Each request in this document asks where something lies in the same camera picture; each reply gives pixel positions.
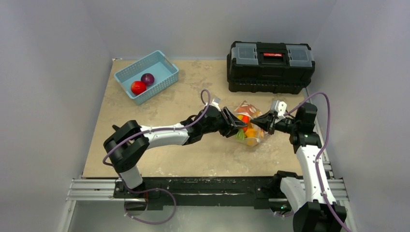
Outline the purple fake cabbage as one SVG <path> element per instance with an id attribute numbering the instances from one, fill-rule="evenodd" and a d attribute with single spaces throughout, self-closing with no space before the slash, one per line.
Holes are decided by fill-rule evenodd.
<path id="1" fill-rule="evenodd" d="M 141 76 L 140 80 L 146 85 L 151 86 L 155 83 L 155 77 L 151 73 L 145 73 Z"/>

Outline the red fake apple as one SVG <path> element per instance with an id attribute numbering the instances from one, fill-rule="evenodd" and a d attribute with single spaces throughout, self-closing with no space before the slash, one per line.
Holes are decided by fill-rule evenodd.
<path id="1" fill-rule="evenodd" d="M 134 81 L 130 87 L 131 92 L 136 96 L 145 92 L 146 89 L 147 85 L 143 81 Z"/>

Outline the polka dot zip top bag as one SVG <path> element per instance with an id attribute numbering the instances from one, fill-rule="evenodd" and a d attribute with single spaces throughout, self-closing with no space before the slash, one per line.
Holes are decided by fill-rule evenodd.
<path id="1" fill-rule="evenodd" d="M 250 123 L 250 120 L 262 115 L 262 112 L 255 107 L 253 104 L 250 104 L 247 101 L 243 101 L 234 111 L 235 116 L 240 119 L 242 122 L 246 123 L 246 127 L 248 128 L 259 128 L 258 126 Z M 245 138 L 236 138 L 235 139 L 246 145 Z"/>

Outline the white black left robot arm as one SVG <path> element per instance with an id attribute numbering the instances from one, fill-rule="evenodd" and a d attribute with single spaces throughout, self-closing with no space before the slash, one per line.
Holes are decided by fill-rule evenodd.
<path id="1" fill-rule="evenodd" d="M 143 179 L 137 163 L 148 150 L 166 145 L 191 145 L 205 134 L 218 132 L 229 138 L 247 124 L 226 107 L 206 106 L 197 115 L 165 127 L 146 127 L 136 120 L 126 122 L 108 137 L 103 147 L 107 159 L 125 183 L 125 191 L 133 198 L 144 193 Z"/>

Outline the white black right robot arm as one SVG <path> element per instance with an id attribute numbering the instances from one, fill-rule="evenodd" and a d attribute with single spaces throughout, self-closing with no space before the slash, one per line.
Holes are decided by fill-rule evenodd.
<path id="1" fill-rule="evenodd" d="M 285 116 L 286 109 L 285 102 L 276 100 L 267 113 L 251 120 L 269 134 L 288 133 L 302 169 L 303 183 L 287 176 L 273 181 L 271 190 L 276 196 L 285 195 L 288 199 L 295 232 L 340 232 L 347 211 L 337 203 L 326 176 L 321 176 L 323 145 L 314 131 L 317 107 L 305 102 L 294 118 Z"/>

